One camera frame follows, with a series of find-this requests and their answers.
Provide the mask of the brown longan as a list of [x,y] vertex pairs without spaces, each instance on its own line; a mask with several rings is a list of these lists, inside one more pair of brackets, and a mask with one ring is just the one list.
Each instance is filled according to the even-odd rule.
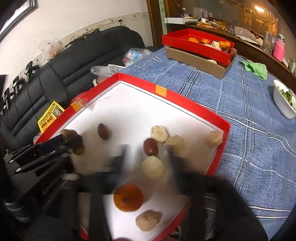
[[60,134],[63,136],[63,140],[70,142],[74,137],[79,136],[75,130],[63,129]]

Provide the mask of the picture frame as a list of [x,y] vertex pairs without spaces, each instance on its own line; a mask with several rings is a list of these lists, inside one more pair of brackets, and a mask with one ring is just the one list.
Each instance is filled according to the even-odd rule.
[[6,35],[29,13],[38,7],[36,0],[27,0],[14,10],[13,14],[6,20],[1,28],[1,41]]

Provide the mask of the black leather sofa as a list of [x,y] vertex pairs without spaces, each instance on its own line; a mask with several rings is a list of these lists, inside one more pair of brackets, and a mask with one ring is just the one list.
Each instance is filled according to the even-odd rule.
[[93,87],[91,67],[122,65],[131,48],[144,48],[136,31],[124,26],[95,30],[37,69],[1,114],[5,148],[14,151],[32,144],[40,132],[38,120],[53,101],[66,109],[74,97]]

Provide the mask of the beige rice cake cylinder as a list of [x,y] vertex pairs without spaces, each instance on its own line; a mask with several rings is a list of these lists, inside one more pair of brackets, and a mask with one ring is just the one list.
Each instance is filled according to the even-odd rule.
[[211,131],[206,137],[205,142],[209,147],[217,147],[223,142],[224,132],[220,130]]

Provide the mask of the beige cake piece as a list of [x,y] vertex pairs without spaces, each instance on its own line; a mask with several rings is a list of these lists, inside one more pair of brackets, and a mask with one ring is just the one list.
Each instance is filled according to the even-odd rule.
[[135,224],[141,231],[149,232],[157,226],[162,216],[161,212],[147,210],[136,217]]
[[158,143],[164,143],[168,139],[168,133],[163,126],[153,126],[151,128],[151,138]]
[[173,154],[177,157],[184,157],[186,155],[185,141],[178,135],[168,137],[164,145],[170,147],[173,150]]
[[163,162],[156,156],[149,156],[142,162],[142,171],[148,178],[159,180],[164,173]]

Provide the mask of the pink thermos bottle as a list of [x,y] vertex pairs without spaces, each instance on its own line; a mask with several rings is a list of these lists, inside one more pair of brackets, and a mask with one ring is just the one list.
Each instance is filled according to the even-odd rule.
[[282,34],[278,34],[274,43],[273,56],[278,61],[282,62],[285,54],[285,38]]

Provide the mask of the red box with fruits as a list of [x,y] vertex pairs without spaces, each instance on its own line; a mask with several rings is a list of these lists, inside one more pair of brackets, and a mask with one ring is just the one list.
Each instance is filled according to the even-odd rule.
[[162,43],[171,48],[194,53],[229,65],[234,43],[207,32],[182,29],[162,36]]

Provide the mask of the red tray white inside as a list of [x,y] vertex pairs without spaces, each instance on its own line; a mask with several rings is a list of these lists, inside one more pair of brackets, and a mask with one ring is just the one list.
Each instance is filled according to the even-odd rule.
[[[151,82],[117,73],[89,91],[81,94],[84,106],[70,105],[38,138],[45,142],[65,128],[75,130],[83,138],[85,152],[73,157],[76,170],[82,174],[104,171],[108,162],[121,154],[126,145],[125,162],[118,185],[137,186],[145,196],[140,209],[133,212],[119,210],[112,194],[105,195],[106,217],[111,236],[127,240],[163,240],[182,222],[189,198],[177,190],[167,147],[159,145],[159,159],[164,164],[164,174],[151,180],[142,172],[146,159],[144,141],[150,137],[153,126],[163,126],[170,136],[182,137],[186,144],[185,163],[190,171],[206,175],[215,173],[225,143],[209,147],[205,137],[214,130],[224,132],[227,138],[230,123],[173,91]],[[97,127],[105,124],[111,138],[99,137]],[[136,217],[147,211],[162,213],[161,221],[149,231],[141,231]]]

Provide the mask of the blue plaid tablecloth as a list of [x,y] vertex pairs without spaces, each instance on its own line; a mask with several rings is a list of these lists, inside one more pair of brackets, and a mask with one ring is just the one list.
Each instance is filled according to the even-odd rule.
[[215,112],[231,125],[216,170],[248,203],[269,240],[295,240],[295,119],[273,100],[274,77],[260,80],[236,56],[222,79],[167,58],[160,49],[124,69]]

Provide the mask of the clear plastic bag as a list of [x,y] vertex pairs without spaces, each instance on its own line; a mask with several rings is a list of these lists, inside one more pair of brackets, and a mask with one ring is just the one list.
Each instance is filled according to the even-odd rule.
[[141,60],[145,56],[149,56],[152,53],[149,49],[131,48],[123,57],[122,62],[125,67],[132,65],[133,63]]

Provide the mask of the yellow leaflet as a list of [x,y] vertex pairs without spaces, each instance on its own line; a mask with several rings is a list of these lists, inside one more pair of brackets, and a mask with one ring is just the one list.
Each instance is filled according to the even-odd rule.
[[58,117],[64,109],[56,101],[53,101],[45,113],[38,120],[38,126],[43,133]]

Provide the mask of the glass pitcher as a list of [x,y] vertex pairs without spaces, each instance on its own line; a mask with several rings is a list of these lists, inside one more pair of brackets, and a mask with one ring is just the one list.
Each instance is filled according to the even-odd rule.
[[272,35],[270,32],[265,31],[262,43],[262,49],[268,54],[272,54],[274,50],[276,37]]

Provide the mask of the small orange mandarin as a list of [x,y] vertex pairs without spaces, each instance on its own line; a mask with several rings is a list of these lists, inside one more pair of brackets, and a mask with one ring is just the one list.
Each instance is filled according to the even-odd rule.
[[115,206],[124,212],[138,210],[144,203],[142,191],[135,185],[121,185],[113,194]]

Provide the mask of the white bowl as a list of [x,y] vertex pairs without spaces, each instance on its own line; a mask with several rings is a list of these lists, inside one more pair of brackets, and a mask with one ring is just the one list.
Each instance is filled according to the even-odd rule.
[[280,112],[288,119],[295,117],[295,94],[281,81],[274,79],[273,99]]

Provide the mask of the light green cloth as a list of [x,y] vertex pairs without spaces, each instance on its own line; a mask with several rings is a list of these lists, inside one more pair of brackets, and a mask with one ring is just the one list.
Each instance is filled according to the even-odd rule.
[[239,61],[240,64],[244,67],[244,69],[248,72],[253,73],[257,76],[260,80],[266,81],[267,80],[267,68],[265,64],[252,62],[250,60],[247,61]]

